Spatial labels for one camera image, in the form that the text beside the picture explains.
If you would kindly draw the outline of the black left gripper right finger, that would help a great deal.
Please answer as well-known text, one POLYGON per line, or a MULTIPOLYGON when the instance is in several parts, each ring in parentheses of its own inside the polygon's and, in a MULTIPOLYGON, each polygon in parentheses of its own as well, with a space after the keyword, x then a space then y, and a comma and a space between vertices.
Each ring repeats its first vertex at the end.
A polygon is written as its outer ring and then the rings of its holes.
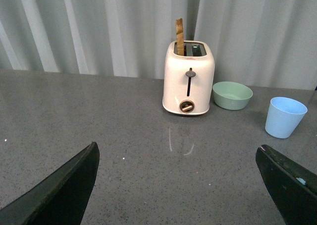
POLYGON ((264 184, 287 225, 317 223, 317 175, 268 145, 256 152, 264 184))

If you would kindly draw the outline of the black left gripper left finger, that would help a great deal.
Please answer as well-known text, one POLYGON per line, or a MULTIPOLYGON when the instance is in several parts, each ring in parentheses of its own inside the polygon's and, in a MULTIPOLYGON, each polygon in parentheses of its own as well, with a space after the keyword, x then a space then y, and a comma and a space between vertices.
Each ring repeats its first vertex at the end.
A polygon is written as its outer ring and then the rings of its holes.
POLYGON ((79 225, 95 185, 100 152, 92 142, 0 211, 2 225, 79 225))

